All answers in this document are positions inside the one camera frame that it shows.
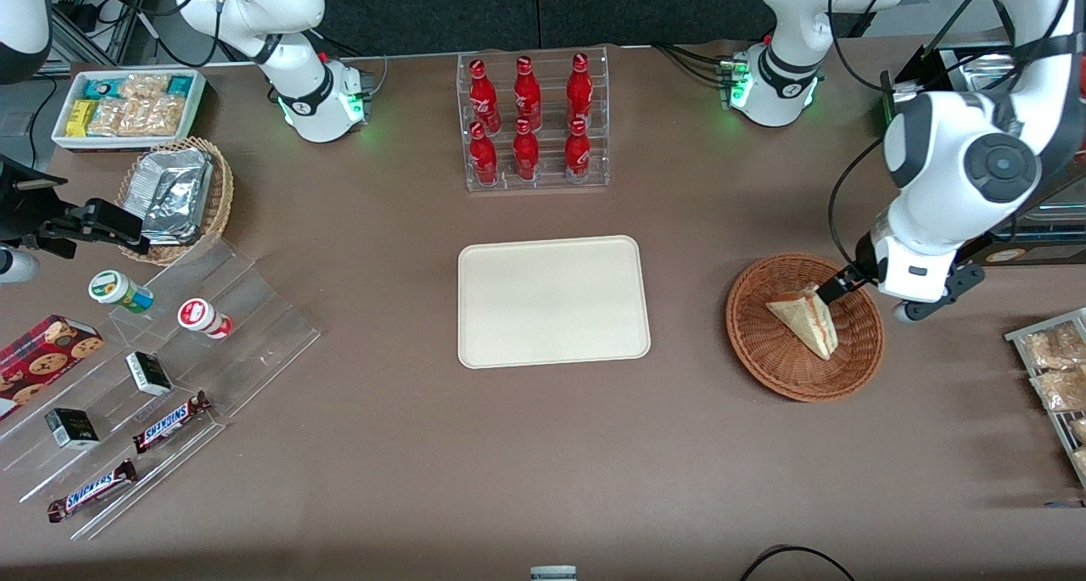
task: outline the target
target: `dark wall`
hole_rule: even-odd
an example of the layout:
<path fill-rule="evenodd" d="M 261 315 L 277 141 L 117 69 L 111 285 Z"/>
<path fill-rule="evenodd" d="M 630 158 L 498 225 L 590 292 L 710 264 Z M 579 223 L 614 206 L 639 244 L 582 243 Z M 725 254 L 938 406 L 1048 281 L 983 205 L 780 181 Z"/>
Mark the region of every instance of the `dark wall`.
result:
<path fill-rule="evenodd" d="M 367 55 L 531 49 L 535 0 L 325 0 L 321 31 Z"/>
<path fill-rule="evenodd" d="M 540 0 L 542 47 L 759 39 L 774 17 L 761 0 Z"/>
<path fill-rule="evenodd" d="M 326 0 L 323 31 L 367 55 L 755 39 L 761 0 Z"/>

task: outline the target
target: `coca-cola bottle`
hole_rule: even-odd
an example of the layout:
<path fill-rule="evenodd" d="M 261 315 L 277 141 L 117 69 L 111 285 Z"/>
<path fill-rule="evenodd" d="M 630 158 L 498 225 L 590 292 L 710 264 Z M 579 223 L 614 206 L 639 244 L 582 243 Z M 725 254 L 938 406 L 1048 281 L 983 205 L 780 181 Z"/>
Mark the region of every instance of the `coca-cola bottle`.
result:
<path fill-rule="evenodd" d="M 521 180 L 531 182 L 539 174 L 540 143 L 532 134 L 532 126 L 528 119 L 520 117 L 517 119 L 517 137 L 513 139 L 513 154 L 517 161 L 517 176 Z"/>
<path fill-rule="evenodd" d="M 589 56 L 582 52 L 573 55 L 573 74 L 566 84 L 566 119 L 569 125 L 581 119 L 585 128 L 592 125 L 592 77 L 589 75 Z"/>
<path fill-rule="evenodd" d="M 531 56 L 517 56 L 517 83 L 513 84 L 513 93 L 517 97 L 518 116 L 528 119 L 532 131 L 539 131 L 543 126 L 543 98 L 540 81 L 532 73 Z"/>
<path fill-rule="evenodd" d="M 471 153 L 471 167 L 476 170 L 476 178 L 483 187 L 493 187 L 497 184 L 497 151 L 494 143 L 487 138 L 487 130 L 481 122 L 471 122 L 468 131 L 471 134 L 468 152 Z"/>
<path fill-rule="evenodd" d="M 485 126 L 488 136 L 494 136 L 502 129 L 502 115 L 497 113 L 497 91 L 494 91 L 494 84 L 487 78 L 487 66 L 482 60 L 472 60 L 468 67 L 471 71 L 471 109 Z"/>
<path fill-rule="evenodd" d="M 584 122 L 577 119 L 570 125 L 570 136 L 566 139 L 566 180 L 582 184 L 589 178 L 589 152 L 592 146 L 584 136 Z"/>

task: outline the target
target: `brown tabletop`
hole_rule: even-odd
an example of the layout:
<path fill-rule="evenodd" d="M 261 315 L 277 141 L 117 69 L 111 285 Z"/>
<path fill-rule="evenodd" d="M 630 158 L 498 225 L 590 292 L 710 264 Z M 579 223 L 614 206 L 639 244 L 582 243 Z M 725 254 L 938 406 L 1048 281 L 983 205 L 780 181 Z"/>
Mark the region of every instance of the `brown tabletop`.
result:
<path fill-rule="evenodd" d="M 875 78 L 919 42 L 845 48 Z M 851 399 L 783 400 L 738 365 L 722 300 L 761 256 L 835 256 L 826 198 L 876 134 L 876 94 L 830 56 L 809 111 L 765 129 L 659 52 L 609 55 L 610 189 L 501 198 L 464 189 L 455 56 L 393 60 L 372 123 L 326 146 L 283 124 L 256 67 L 210 67 L 193 132 L 233 168 L 226 237 L 324 337 L 93 541 L 0 477 L 0 579 L 517 580 L 574 564 L 585 581 L 720 580 L 776 543 L 859 579 L 1082 579 L 1086 511 L 1040 507 L 1075 479 L 1002 340 L 1086 305 L 1082 268 L 992 269 L 923 324 L 889 319 L 882 369 Z M 50 174 L 72 179 L 65 199 L 113 199 L 132 160 L 59 149 Z M 880 161 L 843 191 L 849 245 L 895 194 Z M 458 363 L 463 248 L 605 235 L 641 247 L 647 356 Z M 154 273 L 101 244 L 39 256 L 37 280 L 0 289 L 0 342 L 50 313 L 104 319 L 86 294 L 100 269 Z M 753 579 L 835 578 L 804 556 L 773 566 Z"/>

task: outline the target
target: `round wicker basket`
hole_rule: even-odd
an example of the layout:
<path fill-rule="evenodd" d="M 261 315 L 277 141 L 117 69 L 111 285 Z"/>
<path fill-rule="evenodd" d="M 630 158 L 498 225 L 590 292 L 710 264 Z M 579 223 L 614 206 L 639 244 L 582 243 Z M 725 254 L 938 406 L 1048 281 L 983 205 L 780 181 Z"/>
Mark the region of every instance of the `round wicker basket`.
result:
<path fill-rule="evenodd" d="M 771 295 L 824 282 L 838 270 L 819 256 L 780 254 L 749 265 L 732 286 L 728 338 L 743 365 L 774 392 L 796 401 L 836 401 L 856 393 L 879 369 L 885 337 L 866 291 L 830 304 L 838 345 L 829 361 L 808 350 L 766 308 Z"/>
<path fill-rule="evenodd" d="M 204 209 L 203 222 L 200 226 L 200 238 L 197 240 L 201 244 L 214 242 L 223 236 L 223 230 L 226 229 L 226 222 L 230 218 L 230 202 L 233 199 L 233 175 L 230 173 L 230 164 L 226 163 L 226 160 L 223 159 L 223 153 L 219 152 L 219 149 L 215 148 L 210 141 L 201 138 L 186 138 L 184 140 L 171 141 L 168 144 L 151 149 L 144 155 L 163 151 L 179 151 L 179 149 L 202 149 L 202 151 L 207 152 L 215 160 L 211 189 L 207 191 L 206 207 Z M 117 193 L 117 205 L 122 205 L 125 201 L 125 195 L 128 194 L 128 184 L 132 180 L 137 163 L 139 163 L 139 160 L 136 160 L 136 163 L 131 164 L 131 167 L 128 168 L 128 175 L 125 176 L 124 182 L 121 184 L 121 191 Z M 132 261 L 152 263 L 165 267 L 177 261 L 179 256 L 193 245 L 194 243 L 189 245 L 152 245 L 151 251 L 147 255 L 138 255 L 125 248 L 122 248 L 121 252 Z"/>

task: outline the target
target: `clear acrylic bottle rack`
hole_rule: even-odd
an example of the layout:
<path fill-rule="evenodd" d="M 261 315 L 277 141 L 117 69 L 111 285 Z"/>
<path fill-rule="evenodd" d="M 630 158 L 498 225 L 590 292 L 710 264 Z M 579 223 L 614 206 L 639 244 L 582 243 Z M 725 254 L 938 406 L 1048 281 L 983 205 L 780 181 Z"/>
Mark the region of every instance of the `clear acrylic bottle rack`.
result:
<path fill-rule="evenodd" d="M 225 241 L 198 244 L 147 287 L 154 304 L 142 314 L 116 308 L 100 327 L 105 345 L 0 422 L 0 471 L 40 508 L 63 498 L 131 458 L 139 476 L 56 523 L 73 540 L 92 539 L 218 435 L 233 417 L 319 337 L 310 323 L 260 276 L 253 261 Z M 177 310 L 191 298 L 209 300 L 233 319 L 223 340 L 182 329 Z M 173 383 L 164 396 L 140 392 L 125 357 L 139 350 L 159 357 Z M 132 437 L 204 391 L 213 409 L 199 414 L 166 441 L 137 455 Z M 45 415 L 53 407 L 83 409 L 101 442 L 91 450 L 58 447 Z"/>
<path fill-rule="evenodd" d="M 573 55 L 584 52 L 589 56 L 589 75 L 592 76 L 592 125 L 586 137 L 592 144 L 589 176 L 583 184 L 566 180 L 566 139 L 569 125 L 566 119 L 566 84 L 573 72 Z M 517 136 L 517 104 L 513 96 L 513 83 L 517 79 L 517 56 L 532 59 L 532 68 L 539 79 L 543 94 L 543 128 L 535 132 L 540 143 L 539 176 L 527 182 L 517 176 L 513 139 Z M 471 167 L 469 144 L 471 137 L 468 126 L 476 121 L 471 109 L 471 72 L 468 64 L 482 60 L 487 64 L 487 77 L 497 91 L 497 110 L 502 115 L 502 129 L 490 137 L 497 150 L 497 184 L 483 187 Z M 531 191 L 538 189 L 579 189 L 582 187 L 607 187 L 610 184 L 610 101 L 607 71 L 607 49 L 551 49 L 525 52 L 469 52 L 457 59 L 456 93 L 460 112 L 460 137 L 464 146 L 464 170 L 468 191 Z"/>

